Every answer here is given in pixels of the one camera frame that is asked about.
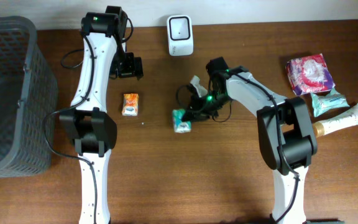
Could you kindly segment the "white green cream tube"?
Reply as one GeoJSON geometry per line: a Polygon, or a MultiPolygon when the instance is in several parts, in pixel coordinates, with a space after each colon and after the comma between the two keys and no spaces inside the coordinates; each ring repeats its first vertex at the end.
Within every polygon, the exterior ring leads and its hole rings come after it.
{"type": "Polygon", "coordinates": [[[358,125],[358,104],[347,111],[329,119],[317,121],[313,124],[316,138],[331,134],[335,131],[358,125]]]}

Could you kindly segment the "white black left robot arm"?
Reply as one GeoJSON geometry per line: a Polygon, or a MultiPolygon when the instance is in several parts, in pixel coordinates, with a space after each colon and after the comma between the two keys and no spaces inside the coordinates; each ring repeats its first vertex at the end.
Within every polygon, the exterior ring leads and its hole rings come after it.
{"type": "Polygon", "coordinates": [[[117,141],[117,124],[108,115],[108,81],[141,79],[142,60],[127,52],[126,27],[132,22],[119,6],[104,13],[89,12],[81,20],[83,60],[80,80],[70,107],[59,114],[72,141],[81,169],[80,223],[109,223],[108,164],[117,141]]]}

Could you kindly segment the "teal pocket tissue pack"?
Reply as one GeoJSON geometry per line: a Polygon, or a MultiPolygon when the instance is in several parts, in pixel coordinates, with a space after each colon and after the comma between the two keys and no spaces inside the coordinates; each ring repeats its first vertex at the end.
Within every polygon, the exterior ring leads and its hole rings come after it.
{"type": "Polygon", "coordinates": [[[189,121],[182,121],[184,115],[184,109],[172,111],[173,130],[175,133],[189,133],[191,131],[191,123],[189,121]]]}

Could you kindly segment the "teal wipes packet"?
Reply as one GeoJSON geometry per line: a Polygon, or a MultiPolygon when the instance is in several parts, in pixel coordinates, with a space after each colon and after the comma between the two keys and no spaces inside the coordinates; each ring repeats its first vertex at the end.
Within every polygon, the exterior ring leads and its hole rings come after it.
{"type": "Polygon", "coordinates": [[[320,96],[311,93],[311,105],[313,107],[313,116],[316,118],[325,112],[337,108],[349,107],[345,95],[339,93],[333,88],[327,95],[320,96]]]}

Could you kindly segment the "red purple tissue pack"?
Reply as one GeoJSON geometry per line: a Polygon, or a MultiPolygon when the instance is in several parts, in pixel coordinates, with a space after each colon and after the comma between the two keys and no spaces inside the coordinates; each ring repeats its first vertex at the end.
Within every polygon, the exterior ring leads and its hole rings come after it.
{"type": "Polygon", "coordinates": [[[330,91],[336,86],[323,54],[291,59],[285,69],[296,96],[330,91]]]}

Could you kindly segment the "orange pocket tissue pack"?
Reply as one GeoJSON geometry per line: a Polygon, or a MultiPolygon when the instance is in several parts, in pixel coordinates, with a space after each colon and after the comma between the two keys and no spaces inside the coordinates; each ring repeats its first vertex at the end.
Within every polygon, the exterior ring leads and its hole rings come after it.
{"type": "Polygon", "coordinates": [[[122,115],[137,116],[139,112],[139,95],[137,93],[124,94],[122,115]]]}

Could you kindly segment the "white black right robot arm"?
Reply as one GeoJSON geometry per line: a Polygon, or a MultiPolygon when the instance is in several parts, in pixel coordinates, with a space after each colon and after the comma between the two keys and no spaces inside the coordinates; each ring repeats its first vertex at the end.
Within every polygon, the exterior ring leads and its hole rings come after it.
{"type": "Polygon", "coordinates": [[[207,87],[200,85],[197,76],[185,85],[191,96],[182,121],[214,119],[233,101],[250,111],[257,119],[262,159],[273,174],[275,199],[270,219],[273,223],[306,223],[305,179],[318,146],[305,101],[276,94],[247,68],[230,68],[222,57],[210,60],[206,71],[207,87]]]}

